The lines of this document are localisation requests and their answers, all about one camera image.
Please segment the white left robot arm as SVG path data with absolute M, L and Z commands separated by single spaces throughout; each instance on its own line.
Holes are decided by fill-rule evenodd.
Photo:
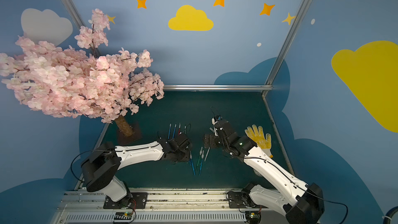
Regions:
M 126 184 L 116 177 L 119 170 L 147 161 L 187 162 L 191 149 L 192 143 L 186 134 L 135 146 L 115 146 L 107 142 L 81 163 L 86 190 L 102 193 L 121 207 L 129 207 L 133 196 Z

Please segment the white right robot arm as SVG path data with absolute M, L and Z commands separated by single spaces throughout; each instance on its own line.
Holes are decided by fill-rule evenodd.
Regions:
M 275 189 L 249 183 L 241 191 L 249 208 L 267 207 L 283 215 L 290 224 L 316 224 L 324 213 L 323 192 L 316 184 L 308 185 L 273 161 L 251 138 L 240 136 L 230 123 L 216 116 L 211 120 L 213 133 L 204 136 L 205 147 L 221 147 L 257 171 Z

